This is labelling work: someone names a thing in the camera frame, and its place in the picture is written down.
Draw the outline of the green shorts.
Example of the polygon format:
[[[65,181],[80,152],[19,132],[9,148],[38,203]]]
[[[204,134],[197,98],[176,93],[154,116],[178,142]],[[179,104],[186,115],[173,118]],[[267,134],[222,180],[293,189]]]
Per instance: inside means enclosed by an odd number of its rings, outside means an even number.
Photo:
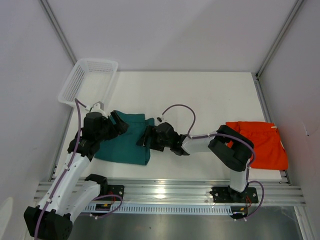
[[[146,119],[143,113],[123,113],[118,110],[116,113],[129,127],[124,134],[101,142],[94,157],[107,162],[146,166],[151,157],[150,149],[137,145],[137,141],[143,136],[147,126],[155,125],[155,119]]]

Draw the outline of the orange shorts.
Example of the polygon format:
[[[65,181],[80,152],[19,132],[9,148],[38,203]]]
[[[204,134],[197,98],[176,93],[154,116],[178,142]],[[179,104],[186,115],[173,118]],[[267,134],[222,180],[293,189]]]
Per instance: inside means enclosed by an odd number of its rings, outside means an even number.
[[[274,123],[262,121],[231,121],[226,125],[254,144],[254,169],[284,171],[289,167],[288,156]]]

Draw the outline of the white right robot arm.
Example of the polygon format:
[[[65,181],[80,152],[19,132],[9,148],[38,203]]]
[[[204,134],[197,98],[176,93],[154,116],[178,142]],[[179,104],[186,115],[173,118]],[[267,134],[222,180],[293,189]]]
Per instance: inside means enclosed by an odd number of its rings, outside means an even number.
[[[239,202],[246,197],[249,168],[256,158],[254,144],[227,125],[203,135],[179,134],[167,122],[148,125],[136,144],[159,152],[169,148],[177,156],[212,152],[229,168],[230,181],[226,188],[229,198]]]

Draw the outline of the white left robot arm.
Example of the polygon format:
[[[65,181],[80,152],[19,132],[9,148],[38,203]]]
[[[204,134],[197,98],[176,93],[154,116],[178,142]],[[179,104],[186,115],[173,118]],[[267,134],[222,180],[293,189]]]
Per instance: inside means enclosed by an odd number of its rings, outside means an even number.
[[[78,131],[69,143],[63,170],[58,174],[37,206],[26,208],[23,217],[31,237],[38,240],[66,240],[73,224],[85,207],[105,198],[121,200],[111,194],[106,177],[91,173],[78,191],[74,188],[83,171],[93,160],[104,141],[127,132],[129,125],[112,111],[91,111],[79,120]]]

